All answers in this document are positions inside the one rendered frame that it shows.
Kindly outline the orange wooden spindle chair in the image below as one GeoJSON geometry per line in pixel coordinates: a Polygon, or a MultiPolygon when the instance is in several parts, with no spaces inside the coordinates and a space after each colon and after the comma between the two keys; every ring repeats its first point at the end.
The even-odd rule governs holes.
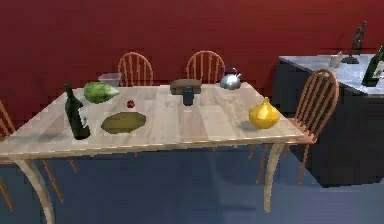
{"type": "Polygon", "coordinates": [[[224,76],[225,63],[213,51],[202,50],[193,54],[186,65],[186,77],[202,83],[215,84],[224,76]]]}
{"type": "Polygon", "coordinates": [[[309,146],[317,139],[334,112],[339,97],[339,82],[334,72],[328,69],[315,71],[307,79],[300,96],[296,112],[288,121],[303,133],[297,139],[289,139],[283,150],[291,145],[304,145],[304,157],[301,163],[298,184],[302,183],[309,146]]]}
{"type": "MultiPolygon", "coordinates": [[[[4,104],[0,100],[0,143],[2,143],[6,138],[11,136],[15,131],[16,131],[16,128],[15,128],[4,104]]],[[[60,202],[63,203],[64,202],[63,194],[62,194],[61,190],[59,189],[59,186],[58,186],[56,179],[55,179],[55,177],[54,177],[54,175],[53,175],[53,173],[52,173],[52,171],[48,165],[48,162],[45,159],[42,159],[42,163],[43,163],[44,168],[48,174],[50,182],[51,182],[51,184],[52,184],[52,186],[56,192],[57,197],[59,198],[60,202]]],[[[0,193],[5,198],[5,201],[9,207],[9,209],[13,210],[14,209],[13,202],[11,200],[9,192],[8,192],[1,176],[0,176],[0,193]]]]}
{"type": "Polygon", "coordinates": [[[128,52],[120,58],[118,72],[121,74],[121,87],[152,86],[154,82],[149,60],[136,52],[128,52]]]}

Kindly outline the clear grey bowl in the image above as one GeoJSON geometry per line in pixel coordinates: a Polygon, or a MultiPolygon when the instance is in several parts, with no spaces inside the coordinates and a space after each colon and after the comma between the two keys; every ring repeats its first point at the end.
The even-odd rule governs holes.
{"type": "Polygon", "coordinates": [[[98,77],[100,82],[106,83],[112,87],[119,87],[121,81],[121,73],[106,73],[98,77]]]}

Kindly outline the light wooden dining table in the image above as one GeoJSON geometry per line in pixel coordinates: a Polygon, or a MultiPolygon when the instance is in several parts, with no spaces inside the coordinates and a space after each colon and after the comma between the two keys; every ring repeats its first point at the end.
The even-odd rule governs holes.
{"type": "Polygon", "coordinates": [[[264,182],[264,211],[269,212],[280,154],[289,140],[298,139],[303,133],[284,116],[269,129],[252,125],[249,109],[263,100],[248,83],[238,90],[205,84],[190,107],[182,103],[180,96],[171,94],[167,85],[124,87],[105,103],[84,103],[91,136],[77,141],[64,111],[66,96],[62,94],[0,143],[0,158],[11,160],[21,168],[38,195],[47,224],[55,224],[51,199],[33,163],[35,159],[270,144],[272,150],[264,182]],[[146,116],[145,125],[129,134],[113,135],[102,130],[103,121],[126,111],[130,99],[135,102],[133,110],[146,116]]]}

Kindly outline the dark grey cup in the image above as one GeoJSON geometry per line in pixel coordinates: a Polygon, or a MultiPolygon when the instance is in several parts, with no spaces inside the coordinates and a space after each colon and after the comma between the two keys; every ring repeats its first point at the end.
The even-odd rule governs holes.
{"type": "Polygon", "coordinates": [[[185,87],[182,90],[183,104],[185,106],[191,106],[194,100],[194,88],[193,87],[185,87]]]}

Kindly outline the brown bread loaf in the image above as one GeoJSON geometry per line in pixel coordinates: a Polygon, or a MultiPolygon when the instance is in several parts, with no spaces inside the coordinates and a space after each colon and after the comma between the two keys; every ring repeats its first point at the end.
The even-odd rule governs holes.
{"type": "Polygon", "coordinates": [[[185,87],[192,87],[195,94],[201,93],[202,82],[197,79],[177,79],[170,83],[170,92],[172,95],[181,95],[185,87]]]}

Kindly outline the olive green flat plate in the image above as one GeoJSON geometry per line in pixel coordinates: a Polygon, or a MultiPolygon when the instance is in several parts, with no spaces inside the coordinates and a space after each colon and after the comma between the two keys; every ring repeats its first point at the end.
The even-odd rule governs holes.
{"type": "Polygon", "coordinates": [[[130,133],[146,123],[146,116],[139,112],[119,112],[107,117],[101,128],[109,134],[130,133]]]}

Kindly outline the green lettuce head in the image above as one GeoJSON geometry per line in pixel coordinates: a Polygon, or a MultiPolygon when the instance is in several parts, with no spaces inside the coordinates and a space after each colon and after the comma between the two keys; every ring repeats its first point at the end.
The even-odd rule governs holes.
{"type": "Polygon", "coordinates": [[[84,87],[84,97],[91,103],[104,103],[119,94],[119,90],[103,82],[89,82],[84,87]]]}

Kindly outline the dark green wine bottle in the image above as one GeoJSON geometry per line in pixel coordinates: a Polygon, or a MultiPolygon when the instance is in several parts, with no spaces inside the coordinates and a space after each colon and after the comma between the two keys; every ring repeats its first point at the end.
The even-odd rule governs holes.
{"type": "Polygon", "coordinates": [[[380,47],[378,53],[371,58],[362,85],[375,87],[382,76],[384,76],[384,44],[380,47]]]}
{"type": "Polygon", "coordinates": [[[76,140],[84,140],[90,136],[90,129],[87,124],[83,124],[84,119],[80,115],[83,103],[74,95],[72,85],[70,83],[65,84],[65,92],[67,94],[65,112],[73,136],[76,140]]]}

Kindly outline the black counter with marble top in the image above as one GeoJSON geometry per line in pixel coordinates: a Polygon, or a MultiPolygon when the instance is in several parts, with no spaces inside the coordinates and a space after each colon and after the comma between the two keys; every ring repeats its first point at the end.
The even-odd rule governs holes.
{"type": "MultiPolygon", "coordinates": [[[[357,64],[333,72],[339,81],[334,113],[309,148],[306,169],[323,187],[362,185],[384,180],[384,80],[361,85],[370,54],[357,64]]],[[[327,69],[329,57],[281,56],[272,88],[272,104],[286,117],[295,115],[303,87],[316,70],[327,69]]]]}

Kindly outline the dark bronze statue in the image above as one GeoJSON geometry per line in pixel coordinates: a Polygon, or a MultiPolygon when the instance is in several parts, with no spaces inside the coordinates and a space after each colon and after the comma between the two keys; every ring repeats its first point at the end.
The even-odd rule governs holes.
{"type": "Polygon", "coordinates": [[[356,29],[354,33],[354,37],[352,40],[351,48],[349,51],[349,55],[342,59],[342,62],[345,64],[358,64],[359,61],[357,58],[353,56],[353,54],[360,55],[361,50],[363,48],[364,42],[364,34],[365,28],[367,25],[367,21],[363,21],[362,24],[356,29]]]}

